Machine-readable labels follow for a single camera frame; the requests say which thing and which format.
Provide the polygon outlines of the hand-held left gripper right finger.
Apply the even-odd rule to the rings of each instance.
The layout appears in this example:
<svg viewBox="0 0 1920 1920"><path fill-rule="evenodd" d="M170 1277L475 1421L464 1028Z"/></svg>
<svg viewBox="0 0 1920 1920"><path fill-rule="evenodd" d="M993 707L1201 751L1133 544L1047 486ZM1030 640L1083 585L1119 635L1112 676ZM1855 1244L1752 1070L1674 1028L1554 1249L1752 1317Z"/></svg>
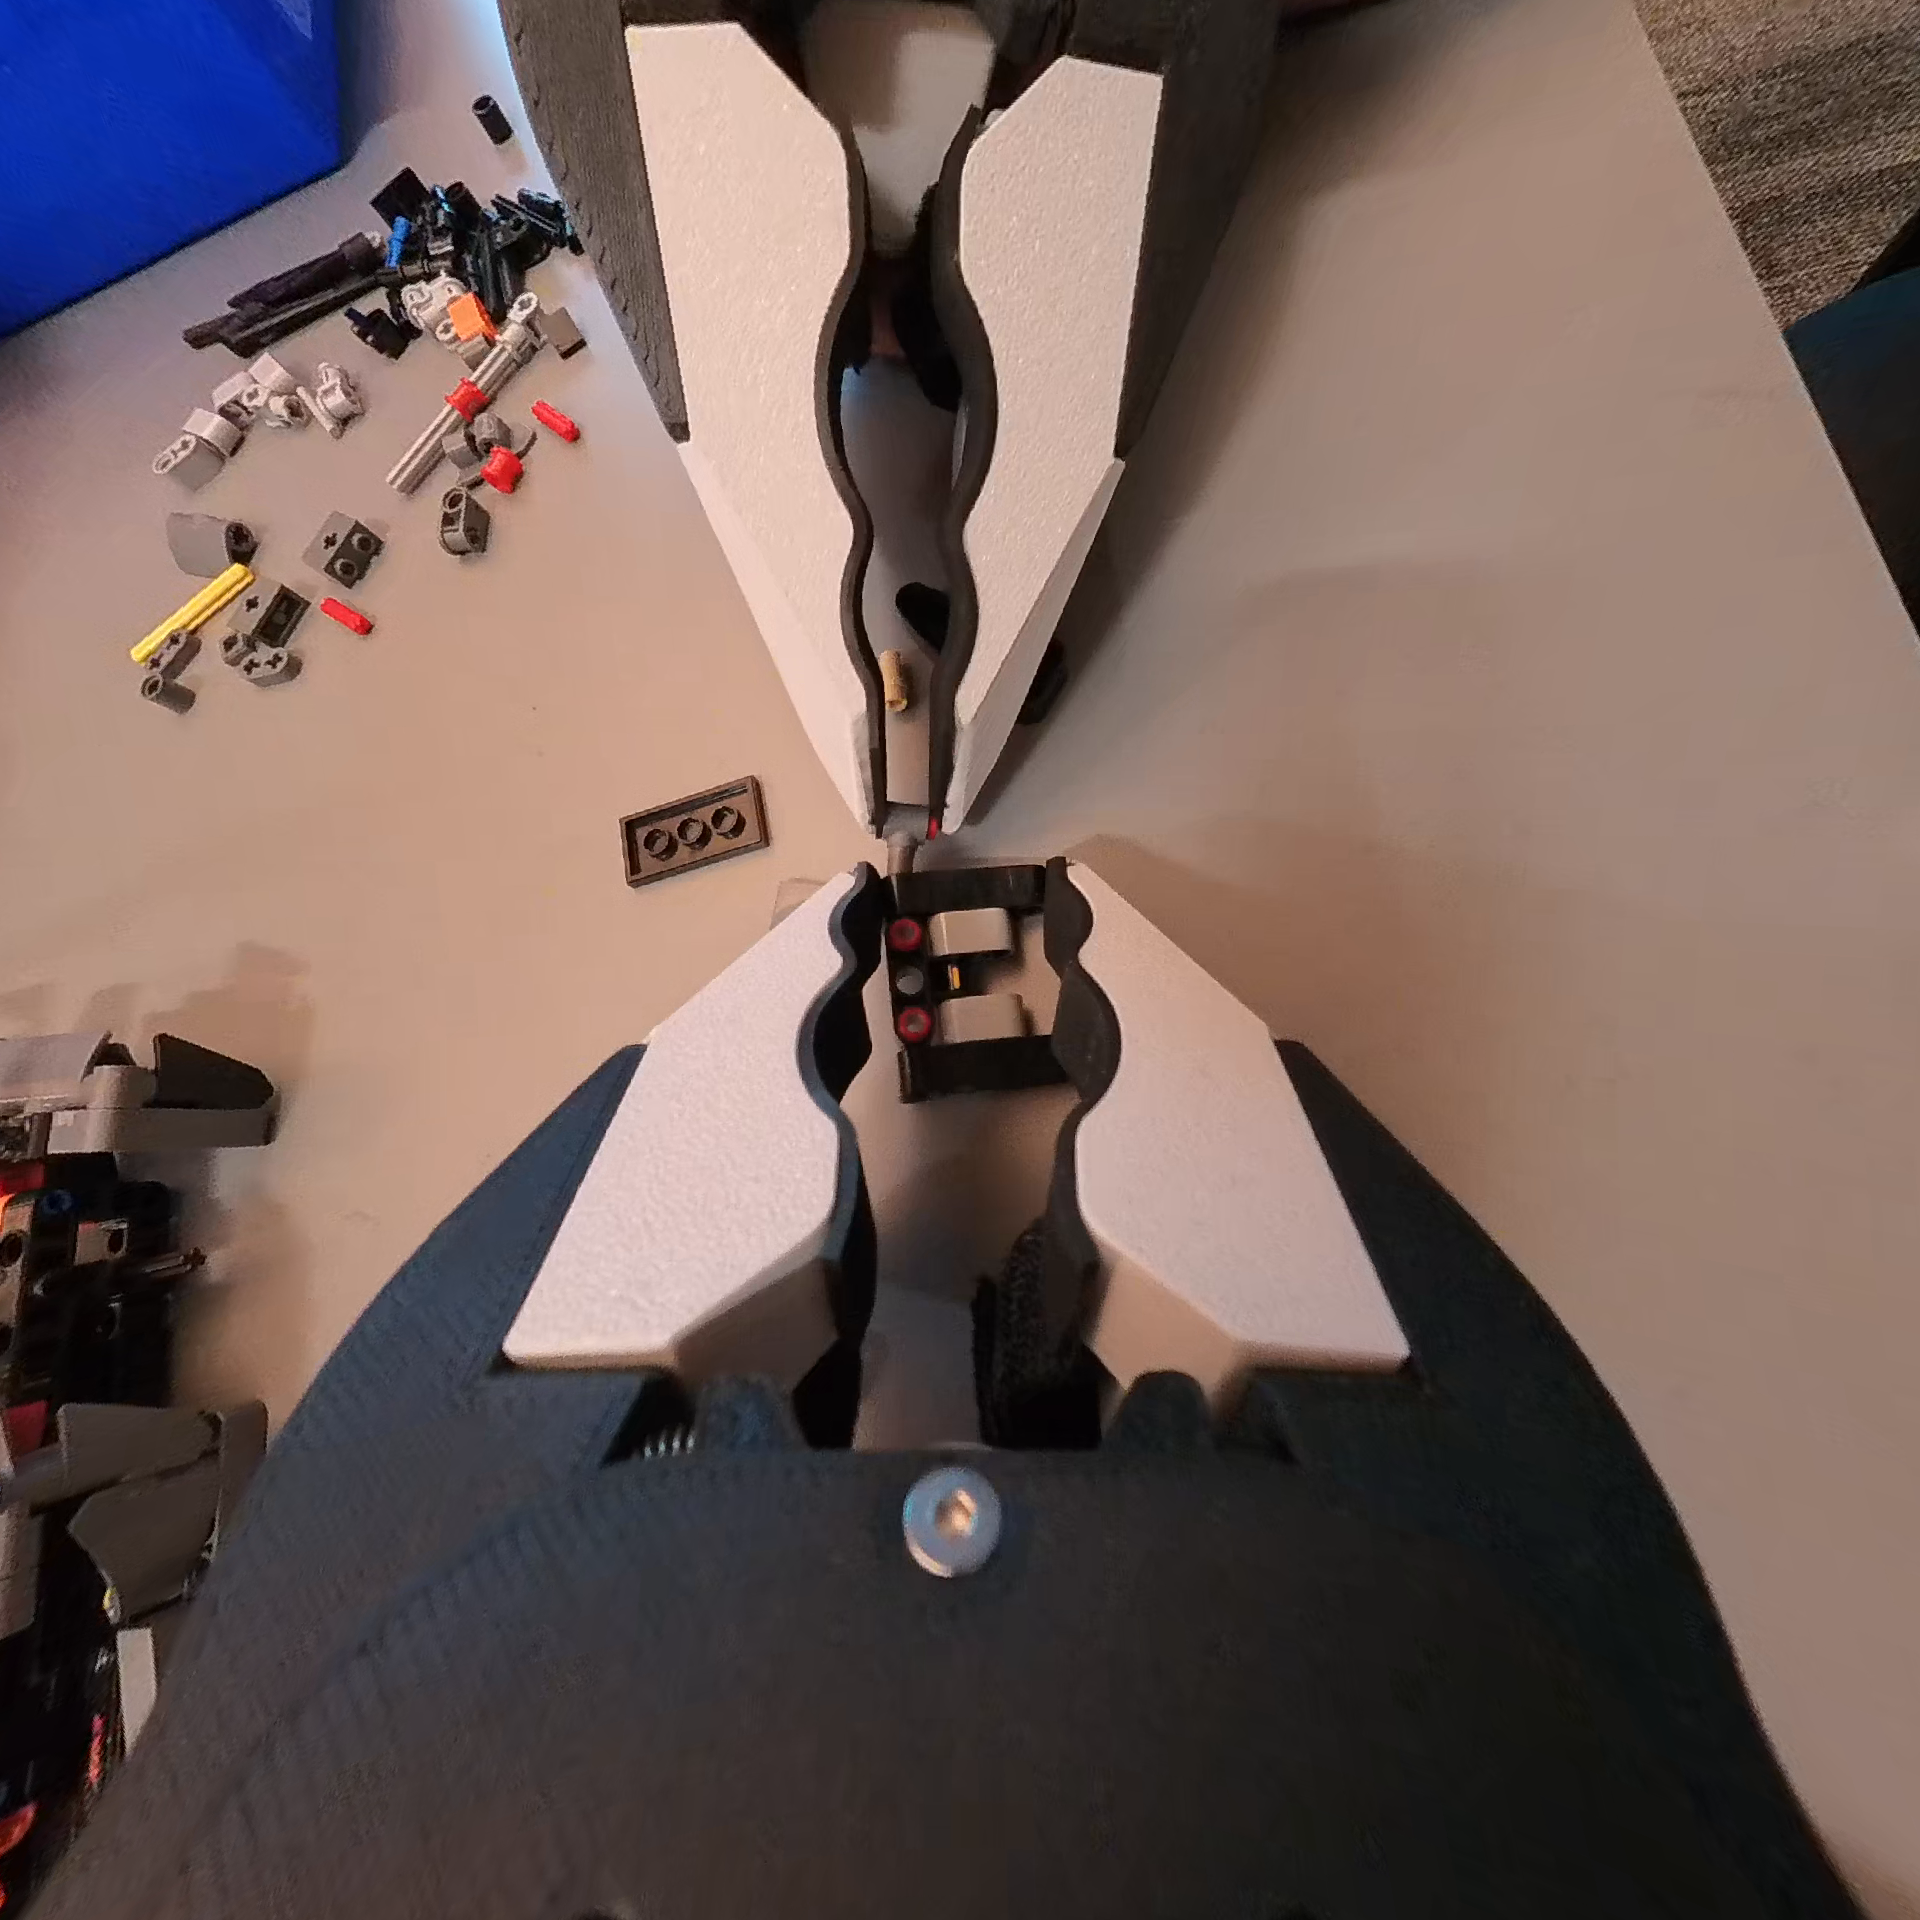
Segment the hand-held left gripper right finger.
<svg viewBox="0 0 1920 1920"><path fill-rule="evenodd" d="M1105 1374L1398 1372L1412 1343L1269 1028L1082 857L1045 870L1073 1091L1045 1323Z"/></svg>

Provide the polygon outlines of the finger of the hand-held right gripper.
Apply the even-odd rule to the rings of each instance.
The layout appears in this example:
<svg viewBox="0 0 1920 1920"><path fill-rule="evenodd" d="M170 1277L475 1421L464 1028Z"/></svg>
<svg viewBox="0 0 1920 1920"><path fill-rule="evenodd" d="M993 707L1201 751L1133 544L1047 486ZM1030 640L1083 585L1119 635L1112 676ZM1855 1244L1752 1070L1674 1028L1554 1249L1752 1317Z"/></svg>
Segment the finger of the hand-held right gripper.
<svg viewBox="0 0 1920 1920"><path fill-rule="evenodd" d="M977 624L944 828L990 782L1122 472L1158 108L1154 71L1056 57L974 135L957 172L957 277L982 324L993 405L986 475L961 526Z"/></svg>
<svg viewBox="0 0 1920 1920"><path fill-rule="evenodd" d="M852 815L884 815L874 527L842 442L864 172L740 19L626 27L672 348L684 468Z"/></svg>

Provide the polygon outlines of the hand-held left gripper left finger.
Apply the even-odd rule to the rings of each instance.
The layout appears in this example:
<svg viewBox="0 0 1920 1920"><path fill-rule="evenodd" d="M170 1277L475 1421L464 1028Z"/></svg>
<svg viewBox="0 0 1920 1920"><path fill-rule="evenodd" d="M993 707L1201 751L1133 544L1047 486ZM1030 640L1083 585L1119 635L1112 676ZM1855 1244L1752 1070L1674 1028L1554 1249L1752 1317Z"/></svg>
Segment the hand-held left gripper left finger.
<svg viewBox="0 0 1920 1920"><path fill-rule="evenodd" d="M847 1092L877 870L814 887L642 1041L503 1337L515 1369L803 1378L874 1289Z"/></svg>

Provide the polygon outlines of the black lego frame assembly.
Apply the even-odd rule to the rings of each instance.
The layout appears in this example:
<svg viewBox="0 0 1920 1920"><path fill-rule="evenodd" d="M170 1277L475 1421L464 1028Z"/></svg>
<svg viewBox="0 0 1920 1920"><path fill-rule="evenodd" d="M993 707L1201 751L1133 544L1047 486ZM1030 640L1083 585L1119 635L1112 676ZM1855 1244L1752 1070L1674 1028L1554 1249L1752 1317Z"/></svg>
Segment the black lego frame assembly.
<svg viewBox="0 0 1920 1920"><path fill-rule="evenodd" d="M1042 913L1037 863L889 879L881 969L904 1102L1064 1082L1023 994L1023 938Z"/></svg>

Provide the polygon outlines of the pile of loose lego pieces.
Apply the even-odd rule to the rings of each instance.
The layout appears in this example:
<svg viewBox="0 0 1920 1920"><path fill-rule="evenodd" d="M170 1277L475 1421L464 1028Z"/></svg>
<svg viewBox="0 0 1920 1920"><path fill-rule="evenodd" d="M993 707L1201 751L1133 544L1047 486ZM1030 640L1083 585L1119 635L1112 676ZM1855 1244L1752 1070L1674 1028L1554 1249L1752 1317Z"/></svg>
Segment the pile of loose lego pieces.
<svg viewBox="0 0 1920 1920"><path fill-rule="evenodd" d="M413 498L440 484L436 550L469 560L492 534L489 495L515 494L533 447L581 438L552 401L533 398L521 422L503 401L538 357L584 348L569 305L536 291L552 258L584 255L584 234L547 188L477 192L468 178L426 178L416 167L383 178L370 210L371 218L337 243L241 284L217 313L182 326L182 348L223 353L227 366L160 444L153 475L195 495L218 486L250 444L274 434L339 444L362 424L366 379L348 362L287 357L320 324L342 324L385 366L434 346L451 384L385 486ZM153 707L185 715L195 705L188 671L207 642L241 683L270 687L305 668L298 640L307 613L371 635L362 595L390 538L370 517L330 510L295 554L305 580L270 573L262 531L233 510L173 505L163 538L188 595L130 642L137 696Z"/></svg>

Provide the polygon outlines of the black three-hole lego plate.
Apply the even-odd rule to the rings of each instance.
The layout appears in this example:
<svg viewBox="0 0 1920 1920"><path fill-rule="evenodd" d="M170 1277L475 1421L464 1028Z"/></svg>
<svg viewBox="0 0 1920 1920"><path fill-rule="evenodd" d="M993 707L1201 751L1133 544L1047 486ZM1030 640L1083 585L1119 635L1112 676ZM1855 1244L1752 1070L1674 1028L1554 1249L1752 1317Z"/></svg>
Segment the black three-hole lego plate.
<svg viewBox="0 0 1920 1920"><path fill-rule="evenodd" d="M771 844L759 776L725 780L684 800L642 805L617 821L620 876L630 887L678 879Z"/></svg>

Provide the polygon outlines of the partly built lego car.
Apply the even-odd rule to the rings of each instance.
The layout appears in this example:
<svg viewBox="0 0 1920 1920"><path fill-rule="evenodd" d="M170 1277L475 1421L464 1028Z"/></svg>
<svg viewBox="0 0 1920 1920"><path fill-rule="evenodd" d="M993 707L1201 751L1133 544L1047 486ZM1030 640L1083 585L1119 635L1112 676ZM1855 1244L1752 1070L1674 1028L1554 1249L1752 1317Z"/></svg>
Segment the partly built lego car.
<svg viewBox="0 0 1920 1920"><path fill-rule="evenodd" d="M147 1158L274 1137L250 1064L158 1036L4 1041L4 1910L87 1821L236 1528L269 1409L173 1404L201 1265Z"/></svg>

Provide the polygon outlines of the blue storage bin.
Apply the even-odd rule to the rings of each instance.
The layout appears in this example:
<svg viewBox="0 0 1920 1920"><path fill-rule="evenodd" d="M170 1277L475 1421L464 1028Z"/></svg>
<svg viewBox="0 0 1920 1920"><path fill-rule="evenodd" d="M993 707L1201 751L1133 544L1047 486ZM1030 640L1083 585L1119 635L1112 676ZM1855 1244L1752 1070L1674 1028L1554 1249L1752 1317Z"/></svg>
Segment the blue storage bin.
<svg viewBox="0 0 1920 1920"><path fill-rule="evenodd" d="M4 4L4 337L339 163L337 4Z"/></svg>

